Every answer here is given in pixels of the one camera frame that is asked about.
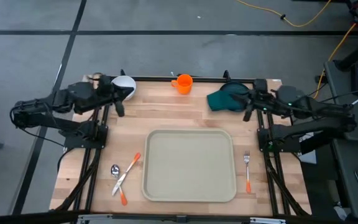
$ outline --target fork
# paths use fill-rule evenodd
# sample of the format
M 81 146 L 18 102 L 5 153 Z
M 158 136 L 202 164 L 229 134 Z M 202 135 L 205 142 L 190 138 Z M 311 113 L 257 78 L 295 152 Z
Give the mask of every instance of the fork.
M 247 193 L 251 193 L 251 183 L 249 182 L 249 170 L 248 170 L 248 163 L 249 163 L 249 151 L 246 151 L 244 154 L 244 162 L 246 162 L 247 167 Z

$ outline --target white bowl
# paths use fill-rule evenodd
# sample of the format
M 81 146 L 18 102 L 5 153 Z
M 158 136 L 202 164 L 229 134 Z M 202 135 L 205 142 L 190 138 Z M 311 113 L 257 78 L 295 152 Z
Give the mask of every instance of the white bowl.
M 117 86 L 121 86 L 121 87 L 133 87 L 134 91 L 132 91 L 132 93 L 130 93 L 125 100 L 129 100 L 131 99 L 136 91 L 136 82 L 133 78 L 126 76 L 126 75 L 121 75 L 116 77 L 115 79 L 113 79 L 111 81 L 111 83 L 116 84 Z

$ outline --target knife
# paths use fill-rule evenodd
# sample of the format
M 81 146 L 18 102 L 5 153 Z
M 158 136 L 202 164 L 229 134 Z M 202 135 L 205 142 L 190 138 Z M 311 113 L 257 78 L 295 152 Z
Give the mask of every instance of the knife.
M 122 182 L 124 181 L 125 177 L 127 176 L 129 170 L 132 168 L 132 166 L 135 164 L 135 162 L 140 158 L 140 153 L 137 153 L 135 155 L 134 160 L 131 162 L 131 164 L 129 165 L 128 169 L 125 171 L 125 173 L 118 179 L 116 185 L 114 186 L 114 188 L 112 189 L 112 193 L 111 195 L 116 194 L 118 188 L 121 186 Z

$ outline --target yellow cable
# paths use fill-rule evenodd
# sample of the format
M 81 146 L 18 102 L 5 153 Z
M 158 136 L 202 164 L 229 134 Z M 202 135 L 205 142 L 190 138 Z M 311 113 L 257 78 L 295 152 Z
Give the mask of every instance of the yellow cable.
M 353 24 L 351 26 L 351 28 L 346 32 L 345 36 L 342 38 L 342 40 L 340 41 L 340 43 L 336 46 L 336 48 L 334 49 L 334 51 L 332 52 L 332 54 L 329 56 L 328 60 L 332 60 L 336 51 L 338 50 L 338 48 L 343 44 L 343 42 L 345 41 L 346 37 L 349 35 L 349 33 L 352 31 L 352 29 L 356 26 L 356 24 Z M 321 72 L 321 75 L 320 75 L 320 79 L 318 81 L 318 85 L 317 85 L 317 91 L 316 91 L 316 94 L 314 95 L 313 99 L 315 99 L 317 96 L 318 96 L 318 89 L 320 88 L 320 85 L 321 85 L 321 81 L 323 80 L 323 76 L 324 76 L 324 72 L 325 70 L 323 70 L 323 72 Z
M 268 11 L 268 12 L 272 12 L 280 17 L 283 16 L 283 14 L 277 12 L 277 11 L 274 11 L 273 9 L 267 9 L 267 8 L 264 8 L 264 7 L 259 7 L 259 6 L 253 6 L 251 4 L 248 4 L 246 2 L 243 2 L 243 1 L 240 1 L 240 0 L 236 0 L 237 2 L 241 3 L 241 4 L 245 4 L 246 6 L 249 6 L 249 7 L 253 7 L 255 9 L 261 9 L 261 10 L 265 10 L 265 11 Z M 284 17 L 284 20 L 285 22 L 287 22 L 288 24 L 290 24 L 291 26 L 293 27 L 304 27 L 304 26 L 307 26 L 309 25 L 311 22 L 313 22 L 318 16 L 320 16 L 320 14 L 327 8 L 328 4 L 331 2 L 332 0 L 329 0 L 326 5 L 314 16 L 314 18 L 312 18 L 309 22 L 305 23 L 305 24 L 302 24 L 302 25 L 295 25 L 293 24 L 292 22 L 290 22 L 287 18 Z

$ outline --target beige tray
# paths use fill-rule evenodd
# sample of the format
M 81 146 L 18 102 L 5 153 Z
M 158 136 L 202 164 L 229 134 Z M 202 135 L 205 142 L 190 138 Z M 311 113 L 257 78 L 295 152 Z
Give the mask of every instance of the beige tray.
M 228 202 L 237 192 L 230 135 L 214 128 L 160 129 L 145 144 L 142 191 L 160 202 Z

